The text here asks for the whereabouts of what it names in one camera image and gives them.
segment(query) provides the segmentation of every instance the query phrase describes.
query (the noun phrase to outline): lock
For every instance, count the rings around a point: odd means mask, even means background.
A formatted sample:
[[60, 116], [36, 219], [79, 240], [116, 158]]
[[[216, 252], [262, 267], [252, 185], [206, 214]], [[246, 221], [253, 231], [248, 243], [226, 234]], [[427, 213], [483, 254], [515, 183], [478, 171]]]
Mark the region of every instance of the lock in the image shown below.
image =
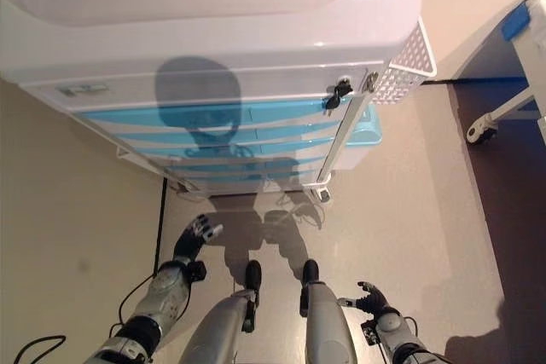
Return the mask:
[[375, 82], [377, 81], [377, 78], [379, 77], [378, 72], [371, 72], [368, 74], [368, 77], [364, 80], [364, 84], [362, 87], [363, 93], [374, 93], [375, 92]]

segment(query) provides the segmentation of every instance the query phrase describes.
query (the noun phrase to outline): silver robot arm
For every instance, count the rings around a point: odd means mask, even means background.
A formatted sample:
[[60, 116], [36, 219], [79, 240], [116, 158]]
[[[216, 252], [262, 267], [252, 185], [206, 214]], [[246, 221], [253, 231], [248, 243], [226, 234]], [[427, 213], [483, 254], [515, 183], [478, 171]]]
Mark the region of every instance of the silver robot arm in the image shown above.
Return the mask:
[[157, 345], [180, 318], [191, 284], [205, 279], [205, 264], [195, 258], [222, 230], [222, 225], [211, 227], [206, 216], [198, 216], [181, 234], [172, 260], [161, 265], [129, 320], [84, 364], [150, 363]]
[[356, 300], [340, 298], [338, 303], [373, 315], [373, 320], [361, 325], [368, 345], [381, 343], [391, 364], [452, 364], [445, 357], [427, 350], [377, 287], [365, 281], [358, 285], [369, 295]]

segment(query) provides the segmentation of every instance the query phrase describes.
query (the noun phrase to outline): blue panel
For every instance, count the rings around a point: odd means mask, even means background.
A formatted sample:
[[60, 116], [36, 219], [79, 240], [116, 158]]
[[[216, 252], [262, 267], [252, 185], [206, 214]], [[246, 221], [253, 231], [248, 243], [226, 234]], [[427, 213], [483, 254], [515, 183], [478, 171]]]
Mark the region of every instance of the blue panel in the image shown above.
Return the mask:
[[375, 108], [372, 105], [368, 105], [364, 110], [362, 117], [358, 121], [357, 125], [349, 141], [347, 147], [367, 147], [371, 145], [377, 145], [381, 142], [382, 133], [379, 123], [379, 117], [375, 112]]
[[334, 138], [317, 138], [309, 141], [276, 142], [272, 144], [231, 145], [224, 147], [166, 147], [135, 148], [140, 153], [177, 156], [185, 158], [251, 158], [264, 154], [290, 153], [331, 142]]
[[139, 132], [115, 134], [118, 138], [130, 140], [161, 142], [165, 144], [199, 144], [201, 146], [212, 146], [231, 142], [234, 144], [243, 142], [255, 142], [285, 138], [289, 136], [302, 136], [310, 132], [325, 130], [337, 125], [338, 121], [331, 121], [320, 124], [285, 125], [282, 127], [269, 127], [263, 129], [237, 130], [234, 135], [228, 131], [195, 131], [190, 132]]
[[187, 178], [189, 181], [214, 181], [214, 182], [244, 182], [244, 181], [260, 181], [263, 179], [271, 179], [273, 181], [308, 174], [315, 170], [302, 170], [293, 172], [277, 172], [272, 174], [250, 174], [250, 175], [227, 175], [227, 176], [197, 176]]
[[529, 10], [527, 9], [525, 2], [523, 2], [517, 8], [508, 13], [502, 22], [502, 37], [506, 41], [512, 40], [512, 38], [515, 38], [529, 25], [530, 21], [531, 16], [529, 15]]
[[266, 170], [275, 168], [288, 168], [308, 164], [310, 162], [324, 160], [324, 157], [309, 159], [274, 159], [263, 162], [246, 162], [244, 164], [213, 164], [213, 165], [172, 165], [167, 168], [171, 170], [196, 170], [202, 172], [237, 172], [248, 170]]
[[[349, 101], [342, 99], [342, 104]], [[321, 113], [323, 100], [231, 103], [203, 106], [132, 108], [81, 113], [85, 118], [117, 124], [197, 129], [259, 124]]]

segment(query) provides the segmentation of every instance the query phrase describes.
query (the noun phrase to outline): cable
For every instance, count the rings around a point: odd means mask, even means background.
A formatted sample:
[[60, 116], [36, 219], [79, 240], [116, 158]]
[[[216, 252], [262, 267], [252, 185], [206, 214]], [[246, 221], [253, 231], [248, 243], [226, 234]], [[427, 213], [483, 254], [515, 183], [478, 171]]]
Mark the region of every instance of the cable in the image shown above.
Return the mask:
[[44, 358], [51, 351], [53, 351], [54, 349], [59, 347], [61, 344], [63, 344], [67, 340], [67, 336], [58, 334], [56, 336], [41, 337], [41, 338], [36, 338], [35, 340], [32, 340], [30, 343], [26, 344], [22, 349], [20, 349], [19, 353], [15, 357], [14, 364], [19, 364], [21, 357], [23, 356], [23, 354], [25, 354], [25, 351], [30, 349], [34, 344], [38, 344], [38, 343], [42, 343], [44, 341], [50, 341], [50, 340], [60, 340], [60, 341], [54, 346], [45, 350], [42, 354], [40, 354], [38, 357], [32, 360], [30, 364], [36, 364], [39, 360]]
[[127, 294], [127, 296], [125, 296], [125, 298], [121, 301], [121, 303], [119, 304], [119, 307], [118, 307], [118, 322], [117, 323], [113, 323], [111, 326], [110, 326], [110, 331], [108, 332], [108, 338], [111, 338], [112, 337], [112, 334], [113, 334], [113, 329], [116, 327], [116, 326], [123, 326], [125, 324], [125, 322], [123, 321], [123, 317], [121, 316], [121, 310], [123, 309], [123, 305], [125, 304], [125, 302], [131, 297], [131, 295], [136, 292], [140, 287], [142, 287], [142, 285], [144, 285], [144, 283], [146, 283], [148, 280], [150, 280], [152, 277], [154, 277], [154, 274], [151, 274], [150, 276], [148, 276], [146, 279], [144, 279], [143, 281], [141, 281], [138, 285], [136, 285], [136, 287], [134, 287], [130, 292], [129, 294]]
[[381, 348], [381, 343], [378, 343], [377, 347], [379, 347], [379, 351], [381, 352], [381, 357], [383, 357], [383, 362], [386, 364], [386, 358], [385, 358], [385, 354], [383, 354], [383, 349]]
[[125, 304], [125, 302], [131, 297], [131, 295], [136, 292], [140, 287], [142, 287], [142, 285], [144, 283], [146, 283], [148, 280], [150, 280], [152, 277], [154, 277], [153, 274], [151, 274], [150, 276], [148, 276], [146, 279], [144, 279], [143, 281], [140, 282], [140, 284], [138, 286], [136, 286], [133, 290], [131, 290], [129, 292], [129, 294], [127, 296], [125, 296], [125, 298], [122, 300], [122, 302], [119, 304], [119, 307], [118, 307], [118, 320], [119, 320], [119, 323], [121, 325], [124, 325], [125, 322], [123, 321], [123, 318], [121, 317], [121, 309], [123, 309], [123, 305]]
[[123, 325], [122, 325], [121, 323], [113, 323], [113, 324], [110, 326], [110, 331], [108, 332], [108, 338], [112, 338], [113, 329], [114, 329], [116, 326], [123, 326]]
[[155, 240], [154, 276], [157, 275], [157, 272], [160, 268], [161, 237], [163, 235], [163, 217], [165, 216], [167, 185], [167, 178], [163, 178], [163, 188], [161, 189], [160, 220], [158, 222], [157, 238]]
[[406, 320], [406, 321], [407, 321], [407, 320], [413, 321], [413, 325], [415, 326], [415, 336], [416, 336], [416, 337], [419, 337], [419, 326], [417, 326], [417, 321], [416, 321], [413, 317], [411, 317], [410, 315], [406, 315], [406, 316], [404, 317], [404, 320]]
[[184, 310], [182, 310], [182, 313], [180, 313], [180, 316], [177, 317], [177, 321], [179, 321], [180, 318], [184, 315], [184, 313], [186, 313], [186, 310], [188, 309], [188, 306], [189, 306], [189, 298], [191, 298], [191, 285], [189, 285], [189, 288], [188, 288], [188, 299], [186, 300], [186, 305], [184, 306]]

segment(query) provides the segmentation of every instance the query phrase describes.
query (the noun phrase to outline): laundry basket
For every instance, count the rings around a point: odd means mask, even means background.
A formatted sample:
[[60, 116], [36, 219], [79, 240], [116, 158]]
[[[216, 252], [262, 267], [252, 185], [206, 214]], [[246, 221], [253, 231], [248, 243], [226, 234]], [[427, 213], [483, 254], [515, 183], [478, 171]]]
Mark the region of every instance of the laundry basket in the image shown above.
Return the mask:
[[436, 76], [436, 61], [421, 18], [402, 52], [391, 60], [376, 85], [374, 104], [394, 104], [427, 78]]

